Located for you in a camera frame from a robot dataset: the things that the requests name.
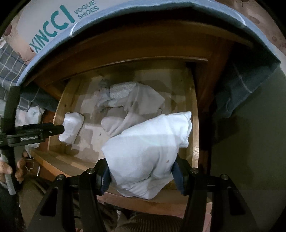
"human hand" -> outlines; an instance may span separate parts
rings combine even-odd
[[[26,152],[24,152],[24,157],[27,157],[28,154]],[[17,171],[15,173],[15,177],[17,179],[17,181],[22,182],[24,180],[24,171],[23,168],[26,165],[26,161],[25,158],[21,158],[18,160],[17,162]],[[6,182],[5,180],[5,175],[4,174],[12,174],[13,170],[12,168],[4,161],[0,161],[0,181],[2,182]]]

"checkered cloth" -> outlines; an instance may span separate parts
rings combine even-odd
[[[8,43],[0,48],[0,99],[7,100],[8,91],[11,86],[16,85],[26,66],[21,56]],[[58,101],[32,82],[23,89],[18,108],[28,111],[32,105],[40,105],[55,112]]]

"bolt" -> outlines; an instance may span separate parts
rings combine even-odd
[[[222,174],[221,179],[227,181],[229,179],[229,176],[227,174]]]
[[[197,174],[198,173],[198,169],[196,167],[192,167],[191,168],[191,172],[194,173],[194,174]]]
[[[63,180],[65,178],[65,175],[63,175],[63,174],[59,174],[58,176],[57,176],[57,180],[58,181],[61,181],[61,180]]]
[[[92,174],[95,172],[95,169],[93,167],[91,167],[87,170],[87,172],[88,172],[88,174]]]

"open wooden drawer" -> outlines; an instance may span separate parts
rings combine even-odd
[[[50,137],[47,153],[34,150],[33,156],[38,162],[54,175],[74,176],[94,167],[97,160],[104,158],[101,146],[109,137],[101,128],[104,111],[99,112],[94,103],[101,79],[108,79],[110,84],[137,81],[151,86],[165,98],[164,114],[191,111],[193,128],[189,147],[180,149],[179,155],[192,167],[198,167],[198,107],[192,73],[184,61],[170,59],[124,62],[71,78],[53,122],[61,125],[66,112],[79,112],[85,117],[84,124],[74,145],[60,142],[57,135]],[[98,199],[134,211],[183,217],[188,197],[182,196],[172,181],[152,200],[123,197],[112,187]],[[206,213],[210,213],[211,207],[208,200]]]

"gray wall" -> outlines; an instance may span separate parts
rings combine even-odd
[[[215,121],[211,174],[228,174],[267,231],[286,205],[286,79],[281,68]]]

